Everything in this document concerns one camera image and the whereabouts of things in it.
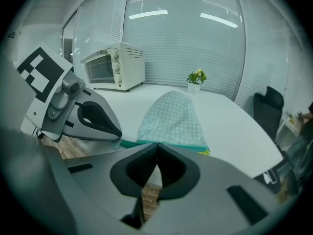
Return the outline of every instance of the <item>oven knob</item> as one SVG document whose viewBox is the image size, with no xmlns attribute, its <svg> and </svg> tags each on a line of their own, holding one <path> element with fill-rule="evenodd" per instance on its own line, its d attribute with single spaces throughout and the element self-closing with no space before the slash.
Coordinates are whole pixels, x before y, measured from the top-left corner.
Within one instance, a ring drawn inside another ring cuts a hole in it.
<svg viewBox="0 0 313 235">
<path fill-rule="evenodd" d="M 119 71 L 119 69 L 121 68 L 119 62 L 113 62 L 112 67 L 113 67 L 113 70 L 115 71 Z"/>
<path fill-rule="evenodd" d="M 119 51 L 118 51 L 117 48 L 114 48 L 114 49 L 112 50 L 112 52 L 111 52 L 111 57 L 112 57 L 113 59 L 116 59 L 116 58 L 118 58 L 118 56 L 119 56 Z"/>
<path fill-rule="evenodd" d="M 114 77 L 115 77 L 115 81 L 116 81 L 117 83 L 120 83 L 120 82 L 122 82 L 122 80 L 123 80 L 122 75 L 121 75 L 120 73 L 115 74 Z"/>
</svg>

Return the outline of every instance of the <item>checkered cloth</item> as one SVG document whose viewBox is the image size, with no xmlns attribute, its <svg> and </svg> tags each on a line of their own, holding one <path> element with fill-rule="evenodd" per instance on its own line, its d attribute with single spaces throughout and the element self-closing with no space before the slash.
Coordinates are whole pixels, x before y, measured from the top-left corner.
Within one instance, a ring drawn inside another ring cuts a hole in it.
<svg viewBox="0 0 313 235">
<path fill-rule="evenodd" d="M 137 141 L 151 142 L 208 153 L 209 148 L 189 96 L 168 92 L 154 102 L 141 124 Z"/>
</svg>

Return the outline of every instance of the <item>wooden floor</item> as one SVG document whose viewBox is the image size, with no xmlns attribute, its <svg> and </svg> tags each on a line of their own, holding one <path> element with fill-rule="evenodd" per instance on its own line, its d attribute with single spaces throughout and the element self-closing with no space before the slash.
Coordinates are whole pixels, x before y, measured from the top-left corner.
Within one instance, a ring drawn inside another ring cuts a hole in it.
<svg viewBox="0 0 313 235">
<path fill-rule="evenodd" d="M 41 141 L 44 145 L 56 147 L 63 159 L 91 156 L 88 151 L 79 146 L 75 139 L 64 135 L 59 143 L 52 141 L 47 136 L 44 136 Z M 161 187 L 149 183 L 142 189 L 142 206 L 145 220 L 148 220 L 156 210 L 160 190 Z"/>
</svg>

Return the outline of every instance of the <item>potted plant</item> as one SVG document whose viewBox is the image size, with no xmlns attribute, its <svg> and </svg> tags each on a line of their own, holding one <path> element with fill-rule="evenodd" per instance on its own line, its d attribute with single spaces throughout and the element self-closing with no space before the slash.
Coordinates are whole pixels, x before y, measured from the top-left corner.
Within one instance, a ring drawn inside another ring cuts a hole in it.
<svg viewBox="0 0 313 235">
<path fill-rule="evenodd" d="M 201 84 L 206 80 L 206 75 L 204 74 L 203 70 L 195 70 L 192 72 L 188 78 L 188 92 L 191 94 L 196 94 L 199 92 Z"/>
</svg>

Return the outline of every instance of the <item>fluorescent light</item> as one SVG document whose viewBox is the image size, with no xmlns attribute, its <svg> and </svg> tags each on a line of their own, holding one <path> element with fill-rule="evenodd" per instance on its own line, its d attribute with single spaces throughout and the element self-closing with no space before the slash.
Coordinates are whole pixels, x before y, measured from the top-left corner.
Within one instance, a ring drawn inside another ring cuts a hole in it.
<svg viewBox="0 0 313 235">
<path fill-rule="evenodd" d="M 205 13 L 201 13 L 200 17 L 212 19 L 214 21 L 223 23 L 223 24 L 228 25 L 228 26 L 233 27 L 233 28 L 237 28 L 238 27 L 238 25 L 236 25 L 234 23 L 231 23 L 230 21 L 224 20 L 222 18 L 214 17 L 214 16 L 211 16 L 211 15 L 208 15 L 208 14 L 205 14 Z"/>
<path fill-rule="evenodd" d="M 129 16 L 129 18 L 135 19 L 135 18 L 142 18 L 142 17 L 147 17 L 147 16 L 163 15 L 163 14 L 167 14 L 167 10 L 157 10 L 157 11 L 144 12 L 144 13 Z"/>
</svg>

